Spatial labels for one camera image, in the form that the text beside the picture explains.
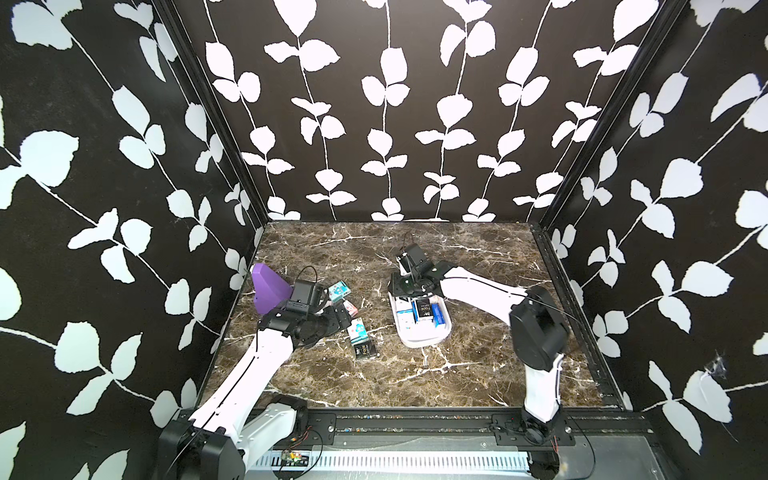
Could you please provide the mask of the teal bear tissue pack back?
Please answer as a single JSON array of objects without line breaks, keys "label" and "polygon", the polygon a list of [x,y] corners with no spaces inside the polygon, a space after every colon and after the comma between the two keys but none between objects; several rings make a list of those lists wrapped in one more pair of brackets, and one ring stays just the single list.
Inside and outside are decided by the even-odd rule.
[{"label": "teal bear tissue pack back", "polygon": [[327,288],[329,300],[332,303],[343,301],[350,293],[351,289],[344,281],[338,281]]}]

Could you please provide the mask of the teal bear tissue pack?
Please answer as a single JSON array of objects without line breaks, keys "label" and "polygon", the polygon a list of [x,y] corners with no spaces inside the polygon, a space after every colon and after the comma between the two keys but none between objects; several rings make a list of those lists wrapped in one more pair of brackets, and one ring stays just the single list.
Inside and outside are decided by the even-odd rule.
[{"label": "teal bear tissue pack", "polygon": [[343,301],[350,293],[351,289],[344,281],[338,281],[327,288],[329,300],[332,303]]},{"label": "teal bear tissue pack", "polygon": [[353,319],[347,328],[348,337],[351,345],[357,345],[369,340],[368,331],[362,319]]}]

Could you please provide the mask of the pink Tempo tissue pack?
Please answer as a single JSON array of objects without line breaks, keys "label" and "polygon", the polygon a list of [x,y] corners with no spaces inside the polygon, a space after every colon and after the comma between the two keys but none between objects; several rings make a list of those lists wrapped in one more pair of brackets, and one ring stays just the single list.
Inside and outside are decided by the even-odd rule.
[{"label": "pink Tempo tissue pack", "polygon": [[359,314],[358,308],[352,302],[345,300],[343,305],[352,318],[355,318]]}]

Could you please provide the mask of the white plastic storage box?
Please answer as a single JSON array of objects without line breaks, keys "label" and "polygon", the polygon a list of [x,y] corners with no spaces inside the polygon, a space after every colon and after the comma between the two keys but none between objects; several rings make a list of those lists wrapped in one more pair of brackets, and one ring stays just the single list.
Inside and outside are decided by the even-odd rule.
[{"label": "white plastic storage box", "polygon": [[442,341],[444,341],[445,339],[447,339],[451,334],[452,327],[453,327],[452,320],[447,311],[445,301],[441,296],[430,295],[430,296],[421,297],[421,298],[428,298],[431,303],[438,303],[440,305],[440,308],[442,309],[442,313],[445,318],[445,324],[441,327],[436,328],[433,323],[433,318],[422,319],[421,321],[419,321],[416,318],[416,314],[414,313],[416,326],[411,331],[406,331],[406,332],[400,331],[397,326],[396,311],[412,308],[414,312],[413,301],[415,299],[403,300],[399,298],[394,298],[389,293],[389,290],[388,290],[388,298],[389,298],[390,307],[392,310],[397,333],[402,343],[406,347],[422,348],[422,347],[437,345]]}]

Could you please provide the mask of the teal bear tissue pack front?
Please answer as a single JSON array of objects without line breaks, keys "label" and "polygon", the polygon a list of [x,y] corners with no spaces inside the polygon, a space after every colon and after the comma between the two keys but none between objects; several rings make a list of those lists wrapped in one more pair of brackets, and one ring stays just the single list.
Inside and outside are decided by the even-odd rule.
[{"label": "teal bear tissue pack front", "polygon": [[347,328],[348,337],[351,345],[357,345],[369,340],[368,331],[362,319],[353,319]]}]

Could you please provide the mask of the black tissue pack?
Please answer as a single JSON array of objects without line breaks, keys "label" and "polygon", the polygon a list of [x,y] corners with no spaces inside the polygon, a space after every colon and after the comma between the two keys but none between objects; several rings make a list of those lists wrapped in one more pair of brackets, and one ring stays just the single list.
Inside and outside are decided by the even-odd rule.
[{"label": "black tissue pack", "polygon": [[416,318],[421,321],[422,319],[430,319],[433,317],[431,308],[431,302],[428,298],[418,298],[413,301],[414,313]]},{"label": "black tissue pack", "polygon": [[353,344],[356,360],[366,360],[378,356],[378,350],[372,340],[365,340]]}]

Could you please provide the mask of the blue patterned tissue pack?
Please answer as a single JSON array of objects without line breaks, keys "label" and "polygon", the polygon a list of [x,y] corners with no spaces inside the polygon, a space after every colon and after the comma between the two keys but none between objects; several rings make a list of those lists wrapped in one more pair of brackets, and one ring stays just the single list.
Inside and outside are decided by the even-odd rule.
[{"label": "blue patterned tissue pack", "polygon": [[436,328],[441,327],[445,324],[445,318],[442,313],[442,309],[440,308],[440,305],[438,303],[431,303],[430,304],[433,323]]}]

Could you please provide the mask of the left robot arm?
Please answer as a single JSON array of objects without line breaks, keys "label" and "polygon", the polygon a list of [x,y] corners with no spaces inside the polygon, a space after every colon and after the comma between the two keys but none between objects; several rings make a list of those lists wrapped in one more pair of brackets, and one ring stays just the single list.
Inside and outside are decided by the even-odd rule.
[{"label": "left robot arm", "polygon": [[262,316],[257,334],[228,377],[191,413],[171,421],[159,437],[158,479],[243,479],[275,446],[292,451],[323,442],[307,402],[283,396],[257,416],[265,387],[294,350],[352,325],[342,303],[318,312],[293,311],[285,302]]}]

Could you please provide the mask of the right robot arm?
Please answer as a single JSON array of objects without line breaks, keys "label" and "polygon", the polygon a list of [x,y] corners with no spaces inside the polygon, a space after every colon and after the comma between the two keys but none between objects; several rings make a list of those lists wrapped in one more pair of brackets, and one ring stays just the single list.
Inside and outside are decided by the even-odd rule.
[{"label": "right robot arm", "polygon": [[525,400],[519,430],[534,445],[554,432],[560,413],[560,373],[569,332],[565,313],[543,287],[513,287],[448,261],[434,263],[416,244],[397,257],[389,301],[398,335],[409,348],[436,345],[452,330],[446,300],[490,314],[511,333],[513,351],[525,367]]}]

